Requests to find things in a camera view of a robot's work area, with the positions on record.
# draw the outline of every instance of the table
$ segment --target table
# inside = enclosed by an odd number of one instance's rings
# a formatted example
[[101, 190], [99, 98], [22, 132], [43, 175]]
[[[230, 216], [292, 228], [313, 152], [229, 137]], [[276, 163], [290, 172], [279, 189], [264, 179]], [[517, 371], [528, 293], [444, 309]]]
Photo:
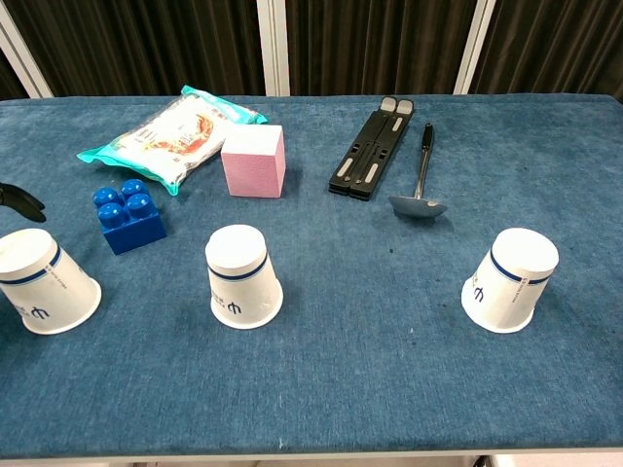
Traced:
[[[53, 337], [0, 298], [0, 459], [623, 446], [623, 106], [571, 94], [418, 95], [369, 202], [327, 182], [379, 96], [235, 97], [283, 125], [280, 199], [230, 198], [219, 158], [172, 198], [168, 237], [115, 257], [92, 192], [133, 173], [75, 155], [172, 97], [0, 103], [0, 178], [46, 205], [44, 225], [102, 285], [99, 310]], [[435, 222], [397, 217], [425, 122]], [[34, 225], [0, 209], [0, 234]], [[246, 223], [284, 290], [268, 326], [209, 310], [203, 249]], [[495, 235], [537, 230], [561, 262], [523, 331], [476, 326], [463, 281]]]

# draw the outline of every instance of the paper cup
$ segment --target paper cup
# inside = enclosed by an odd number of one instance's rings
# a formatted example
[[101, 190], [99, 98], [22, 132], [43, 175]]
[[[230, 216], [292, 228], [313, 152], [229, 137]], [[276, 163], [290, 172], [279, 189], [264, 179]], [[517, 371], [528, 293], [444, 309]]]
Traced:
[[41, 229], [0, 238], [0, 288], [26, 329], [44, 335], [85, 322], [101, 299], [99, 284]]
[[245, 225], [219, 229], [205, 246], [205, 257], [210, 307], [221, 323], [253, 329], [279, 313], [283, 292], [260, 231]]
[[507, 229], [465, 281], [461, 303], [478, 325], [514, 333], [530, 323], [534, 306], [558, 264], [558, 250], [546, 236]]

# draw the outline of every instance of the pink foam cube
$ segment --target pink foam cube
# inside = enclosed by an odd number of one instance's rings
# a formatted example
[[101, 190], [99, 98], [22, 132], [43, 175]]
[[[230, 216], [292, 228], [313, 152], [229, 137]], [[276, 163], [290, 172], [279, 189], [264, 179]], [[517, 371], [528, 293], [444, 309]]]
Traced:
[[281, 126], [235, 125], [225, 139], [221, 159], [231, 196], [281, 196], [285, 175]]

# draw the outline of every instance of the blue stripe on cup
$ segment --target blue stripe on cup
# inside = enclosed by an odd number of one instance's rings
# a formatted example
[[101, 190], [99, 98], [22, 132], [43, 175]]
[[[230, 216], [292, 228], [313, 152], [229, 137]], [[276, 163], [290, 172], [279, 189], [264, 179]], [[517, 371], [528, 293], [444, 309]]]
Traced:
[[[501, 272], [502, 275], [504, 275], [506, 278], [510, 279], [510, 280], [514, 280], [515, 282], [521, 282], [522, 281], [522, 277], [520, 277], [519, 275], [515, 275], [512, 272], [506, 270], [505, 268], [503, 268], [500, 263], [498, 263], [495, 260], [494, 257], [494, 250], [490, 250], [490, 256], [491, 256], [491, 261], [494, 264], [495, 268]], [[547, 279], [549, 279], [549, 275], [546, 277], [542, 277], [540, 279], [533, 279], [533, 280], [529, 280], [528, 281], [528, 285], [536, 285], [536, 284], [540, 284], [542, 282], [545, 282]]]
[[251, 270], [250, 272], [246, 272], [245, 274], [240, 274], [240, 275], [222, 274], [220, 272], [215, 271], [213, 268], [210, 267], [210, 265], [207, 265], [207, 268], [210, 269], [210, 272], [212, 272], [214, 275], [216, 275], [217, 277], [220, 277], [221, 279], [224, 279], [224, 280], [244, 280], [244, 279], [248, 279], [252, 275], [257, 274], [260, 270], [262, 270], [262, 268], [266, 264], [266, 260], [268, 260], [268, 258], [269, 258], [269, 253], [267, 252], [266, 256], [262, 260], [262, 263], [260, 263], [257, 268], [255, 268], [254, 270]]
[[[58, 264], [58, 261], [60, 260], [60, 247], [56, 246], [56, 253], [55, 255], [52, 257], [52, 259], [50, 260], [50, 266], [54, 267], [56, 266], [56, 264]], [[27, 282], [32, 282], [35, 279], [38, 279], [39, 277], [41, 277], [42, 275], [46, 274], [47, 271], [45, 269], [40, 269], [37, 272], [28, 275], [27, 277], [23, 277], [22, 279], [15, 279], [15, 280], [0, 280], [0, 284], [5, 284], [5, 285], [21, 285], [21, 284], [25, 284]]]

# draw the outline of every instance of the brown curtain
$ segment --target brown curtain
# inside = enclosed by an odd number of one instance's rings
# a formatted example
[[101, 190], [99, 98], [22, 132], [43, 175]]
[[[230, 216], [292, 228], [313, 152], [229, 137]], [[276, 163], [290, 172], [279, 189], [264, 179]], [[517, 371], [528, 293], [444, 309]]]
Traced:
[[21, 85], [18, 75], [11, 67], [11, 63], [0, 53], [0, 100], [20, 99], [28, 97], [28, 93]]
[[470, 91], [623, 101], [623, 2], [497, 0]]
[[292, 94], [451, 93], [476, 0], [287, 0]]
[[54, 95], [264, 94], [252, 0], [4, 0]]

